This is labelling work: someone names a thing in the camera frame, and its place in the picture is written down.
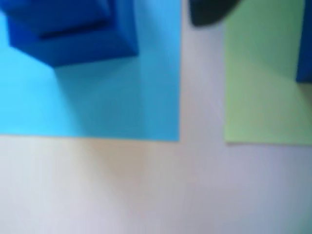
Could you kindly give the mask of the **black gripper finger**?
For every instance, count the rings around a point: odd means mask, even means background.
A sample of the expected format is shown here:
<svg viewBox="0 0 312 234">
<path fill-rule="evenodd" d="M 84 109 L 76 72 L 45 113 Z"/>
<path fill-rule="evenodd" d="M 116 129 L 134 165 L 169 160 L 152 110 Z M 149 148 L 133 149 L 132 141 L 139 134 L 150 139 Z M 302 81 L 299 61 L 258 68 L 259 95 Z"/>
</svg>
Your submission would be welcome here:
<svg viewBox="0 0 312 234">
<path fill-rule="evenodd" d="M 193 26 L 209 26 L 226 18 L 240 0 L 190 0 L 189 9 Z"/>
</svg>

